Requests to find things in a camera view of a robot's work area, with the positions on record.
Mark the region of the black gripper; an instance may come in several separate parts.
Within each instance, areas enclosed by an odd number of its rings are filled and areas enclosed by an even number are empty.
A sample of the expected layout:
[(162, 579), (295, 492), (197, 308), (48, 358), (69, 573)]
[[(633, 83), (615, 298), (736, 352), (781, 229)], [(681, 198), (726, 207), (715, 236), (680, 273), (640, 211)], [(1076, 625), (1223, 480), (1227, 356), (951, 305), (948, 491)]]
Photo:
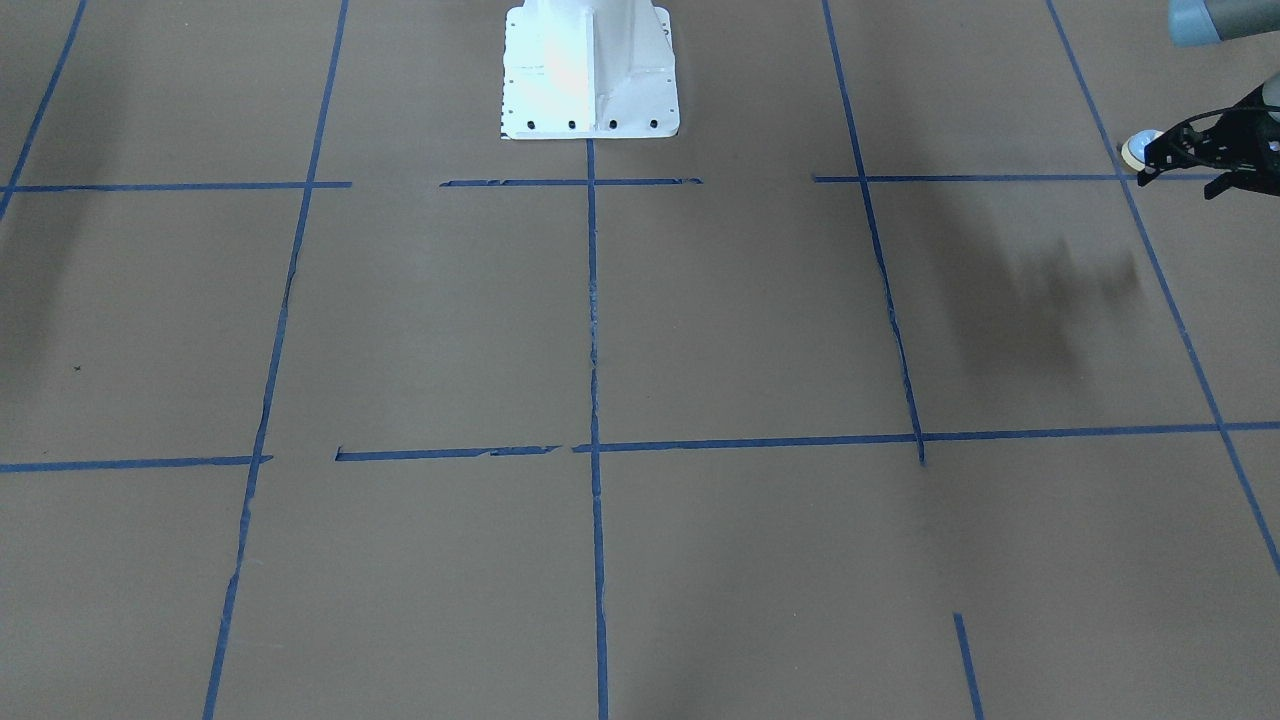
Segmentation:
[(1254, 135), (1260, 146), (1260, 167), (1271, 176), (1279, 174), (1279, 85), (1261, 85), (1251, 95), (1258, 108)]

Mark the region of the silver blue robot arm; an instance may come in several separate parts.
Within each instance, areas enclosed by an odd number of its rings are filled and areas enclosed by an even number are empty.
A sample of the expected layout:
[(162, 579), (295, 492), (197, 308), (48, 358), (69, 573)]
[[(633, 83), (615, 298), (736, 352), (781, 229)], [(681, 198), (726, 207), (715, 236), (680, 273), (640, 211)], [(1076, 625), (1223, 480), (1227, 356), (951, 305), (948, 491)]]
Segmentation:
[[(1221, 44), (1272, 33), (1279, 27), (1276, 1), (1171, 1), (1170, 38), (1180, 47)], [(1202, 113), (1170, 129), (1167, 160), (1221, 170), (1216, 188), (1277, 195), (1277, 76), (1236, 104)]]

